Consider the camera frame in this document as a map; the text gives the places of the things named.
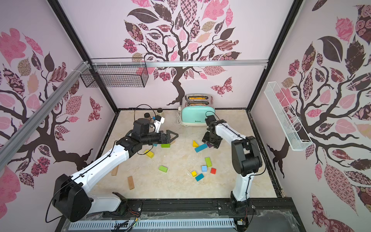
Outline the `long teal block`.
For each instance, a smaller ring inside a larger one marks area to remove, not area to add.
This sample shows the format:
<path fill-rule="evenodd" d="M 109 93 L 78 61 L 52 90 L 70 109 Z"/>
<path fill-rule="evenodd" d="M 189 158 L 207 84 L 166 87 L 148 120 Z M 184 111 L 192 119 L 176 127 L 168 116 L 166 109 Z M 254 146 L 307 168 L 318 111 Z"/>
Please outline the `long teal block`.
<path fill-rule="evenodd" d="M 208 148 L 207 144 L 202 144 L 202 145 L 199 145 L 197 148 L 195 148 L 195 151 L 196 151 L 196 153 L 198 153 L 198 152 L 201 152 L 201 151 L 203 151 L 207 148 Z"/>

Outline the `yellow triangular block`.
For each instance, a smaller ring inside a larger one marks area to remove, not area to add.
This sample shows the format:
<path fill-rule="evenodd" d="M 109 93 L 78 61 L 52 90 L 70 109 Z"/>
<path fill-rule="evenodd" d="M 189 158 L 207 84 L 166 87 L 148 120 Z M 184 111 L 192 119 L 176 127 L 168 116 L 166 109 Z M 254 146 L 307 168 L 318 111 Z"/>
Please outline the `yellow triangular block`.
<path fill-rule="evenodd" d="M 194 148 L 198 148 L 200 145 L 199 144 L 197 144 L 195 141 L 193 141 L 193 147 Z"/>

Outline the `natural wood plank block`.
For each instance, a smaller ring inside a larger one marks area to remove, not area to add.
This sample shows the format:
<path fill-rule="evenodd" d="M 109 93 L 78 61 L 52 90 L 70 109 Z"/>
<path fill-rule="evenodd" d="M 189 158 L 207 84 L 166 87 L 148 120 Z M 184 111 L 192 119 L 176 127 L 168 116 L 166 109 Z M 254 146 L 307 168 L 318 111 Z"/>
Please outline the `natural wood plank block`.
<path fill-rule="evenodd" d="M 128 187 L 130 190 L 133 190 L 135 188 L 133 176 L 128 177 Z"/>

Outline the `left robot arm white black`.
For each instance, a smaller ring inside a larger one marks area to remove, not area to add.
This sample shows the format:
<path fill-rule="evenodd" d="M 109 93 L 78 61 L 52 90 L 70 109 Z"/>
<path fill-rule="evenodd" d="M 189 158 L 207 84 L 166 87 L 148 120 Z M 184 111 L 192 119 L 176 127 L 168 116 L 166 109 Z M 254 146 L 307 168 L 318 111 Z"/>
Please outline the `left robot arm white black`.
<path fill-rule="evenodd" d="M 117 211 L 126 201 L 122 195 L 111 193 L 94 196 L 90 194 L 91 190 L 113 169 L 142 150 L 143 146 L 171 144 L 178 138 L 179 135 L 171 130 L 160 130 L 163 123 L 162 117 L 156 117 L 154 121 L 144 118 L 134 121 L 133 129 L 115 141 L 106 154 L 71 176 L 62 174 L 58 177 L 50 205 L 71 222 L 79 221 L 91 213 Z"/>

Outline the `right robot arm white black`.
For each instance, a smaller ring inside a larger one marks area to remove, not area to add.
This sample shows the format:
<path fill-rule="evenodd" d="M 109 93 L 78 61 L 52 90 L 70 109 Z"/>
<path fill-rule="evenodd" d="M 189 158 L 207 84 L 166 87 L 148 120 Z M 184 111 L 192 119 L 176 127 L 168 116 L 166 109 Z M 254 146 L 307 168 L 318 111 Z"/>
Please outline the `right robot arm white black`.
<path fill-rule="evenodd" d="M 216 119 L 215 115 L 206 116 L 207 132 L 203 142 L 218 149 L 225 141 L 231 146 L 231 161 L 237 173 L 236 183 L 231 192 L 231 209 L 237 213 L 250 207 L 250 190 L 255 176 L 262 167 L 261 152 L 254 136 L 245 136 L 223 119 Z"/>

